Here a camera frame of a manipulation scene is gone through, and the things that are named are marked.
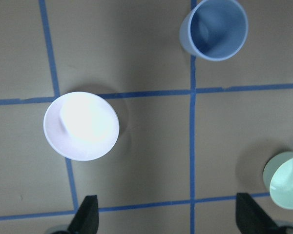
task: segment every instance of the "blue tape line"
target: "blue tape line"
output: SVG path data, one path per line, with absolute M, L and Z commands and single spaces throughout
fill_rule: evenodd
M 190 199 L 195 200 L 195 102 L 196 95 L 190 96 L 189 144 L 190 144 Z
M 74 181 L 72 162 L 68 158 L 65 158 L 65 162 L 66 162 L 66 168 L 68 173 L 69 186 L 72 193 L 73 206 L 74 206 L 74 210 L 77 211 L 79 208 L 79 205 L 78 205 L 77 192 L 76 192 L 76 186 Z
M 270 193 L 251 194 L 251 197 L 265 197 L 265 196 L 270 196 Z
M 267 84 L 267 85 L 233 86 L 233 87 L 229 87 L 229 88 L 222 88 L 222 87 L 198 88 L 198 89 L 196 89 L 196 93 L 205 94 L 205 93 L 279 90 L 279 89 L 293 89 L 293 84 Z
M 236 196 L 219 196 L 219 197 L 208 197 L 196 199 L 195 203 L 205 203 L 205 202 L 213 202 L 213 201 L 227 201 L 227 200 L 235 200 Z
M 61 212 L 48 212 L 48 213 L 37 213 L 37 214 L 20 214 L 10 216 L 0 216 L 0 221 L 13 220 L 13 219 L 25 219 L 25 218 L 41 218 L 61 215 L 74 215 L 75 211 L 61 211 Z
M 191 93 L 190 90 L 160 90 L 160 91 L 142 91 L 142 92 L 98 94 L 98 95 L 104 99 L 117 99 L 117 98 L 140 98 L 140 97 L 188 95 L 190 93 Z
M 41 19 L 42 19 L 44 39 L 45 39 L 45 44 L 46 44 L 47 54 L 48 54 L 48 59 L 49 59 L 49 66 L 50 66 L 50 73 L 51 73 L 51 79 L 52 79 L 52 84 L 53 84 L 54 96 L 56 98 L 58 98 L 60 96 L 60 88 L 59 88 L 59 82 L 58 82 L 57 69 L 56 69 L 56 65 L 55 65 L 55 59 L 54 59 L 54 53 L 53 53 L 53 47 L 52 47 L 52 40 L 51 40 L 51 33 L 50 33 L 50 28 L 49 28 L 47 9 L 45 6 L 45 0 L 39 0 L 39 7 L 40 7 L 40 14 L 41 14 Z
M 196 57 L 191 55 L 191 58 L 190 58 L 190 88 L 192 91 L 195 91 L 195 88 L 196 88 L 195 60 L 196 60 Z
M 124 211 L 124 210 L 135 210 L 135 209 L 152 208 L 152 207 L 159 207 L 159 206 L 183 205 L 183 204 L 190 204 L 190 201 L 189 200 L 165 201 L 165 202 L 147 203 L 147 204 L 139 204 L 139 205 L 105 207 L 105 208 L 100 208 L 99 211 L 100 212 Z
M 32 104 L 32 103 L 46 103 L 53 102 L 54 97 L 35 97 L 30 99 L 0 99 L 1 105 L 17 105 L 17 104 Z
M 257 193 L 250 194 L 251 197 L 266 197 L 270 196 L 270 193 Z M 235 200 L 236 196 L 218 196 L 218 197 L 207 197 L 195 200 L 195 203 L 204 203 L 204 202 L 213 202 L 213 201 L 226 201 L 226 200 Z
M 195 234 L 195 202 L 190 204 L 190 233 Z
M 190 233 L 195 234 L 195 102 L 196 78 L 195 56 L 190 58 L 190 113 L 189 113 L 189 156 L 190 156 Z

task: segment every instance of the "mint green cup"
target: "mint green cup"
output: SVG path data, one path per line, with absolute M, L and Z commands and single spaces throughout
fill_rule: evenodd
M 293 210 L 293 152 L 283 152 L 269 160 L 263 180 L 274 203 Z

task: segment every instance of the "blue cup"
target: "blue cup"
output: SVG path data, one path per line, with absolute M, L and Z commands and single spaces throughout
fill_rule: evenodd
M 222 61 L 238 53 L 248 29 L 246 12 L 236 0 L 203 0 L 182 22 L 179 40 L 196 57 Z

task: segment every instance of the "white cup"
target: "white cup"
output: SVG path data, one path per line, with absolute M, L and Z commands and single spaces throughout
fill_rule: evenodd
M 77 161 L 102 157 L 116 143 L 119 121 L 103 98 L 73 92 L 57 98 L 43 119 L 44 135 L 60 155 Z
M 236 0 L 203 0 L 182 22 L 179 40 L 194 56 L 222 61 L 242 48 L 248 29 L 246 12 Z
M 283 152 L 269 160 L 263 180 L 274 203 L 293 210 L 293 152 Z

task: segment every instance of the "gray floor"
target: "gray floor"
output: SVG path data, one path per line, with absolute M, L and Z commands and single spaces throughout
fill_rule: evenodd
M 0 234 L 49 234 L 86 195 L 100 234 L 238 234 L 237 192 L 293 222 L 261 179 L 293 150 L 293 0 L 240 3 L 246 44 L 210 62 L 178 41 L 190 0 L 0 0 Z M 72 91 L 119 117 L 100 159 L 66 160 L 44 137 L 46 109 Z

